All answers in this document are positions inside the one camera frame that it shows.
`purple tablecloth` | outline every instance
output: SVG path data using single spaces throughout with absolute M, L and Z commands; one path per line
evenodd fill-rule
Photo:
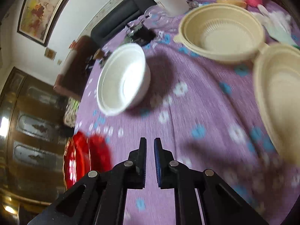
M 263 1 L 269 11 L 283 10 Z M 163 25 L 153 21 L 155 16 L 145 21 L 160 28 L 157 39 L 144 47 L 151 84 L 143 102 L 116 117 L 104 116 L 96 101 L 101 70 L 95 65 L 75 126 L 88 135 L 105 135 L 114 165 L 138 148 L 140 137 L 147 139 L 146 186 L 128 190 L 124 224 L 175 224 L 174 192 L 160 190 L 156 182 L 156 137 L 176 160 L 198 171 L 213 169 L 270 224 L 280 224 L 300 194 L 300 174 L 280 159 L 266 133 L 254 98 L 252 64 L 229 67 L 201 57 L 173 41 L 183 16 Z M 125 30 L 104 50 L 116 49 L 124 36 Z M 292 36 L 298 43 L 294 21 Z

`brown chair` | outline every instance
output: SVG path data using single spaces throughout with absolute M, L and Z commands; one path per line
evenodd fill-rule
M 89 36 L 82 36 L 67 56 L 54 90 L 63 96 L 81 101 L 89 75 L 85 73 L 87 58 L 93 56 L 99 46 Z

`picture frame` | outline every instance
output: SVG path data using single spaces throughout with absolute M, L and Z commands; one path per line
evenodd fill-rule
M 17 32 L 47 47 L 54 26 L 68 0 L 24 0 Z

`wooden cabinet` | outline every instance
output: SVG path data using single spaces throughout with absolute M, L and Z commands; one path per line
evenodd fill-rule
M 0 96 L 0 188 L 52 202 L 64 192 L 66 98 L 13 68 Z

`beige bowl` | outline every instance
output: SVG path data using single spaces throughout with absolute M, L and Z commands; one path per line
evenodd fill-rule
M 225 64 L 252 59 L 265 41 L 260 22 L 231 4 L 215 3 L 192 10 L 181 20 L 178 31 L 175 42 Z

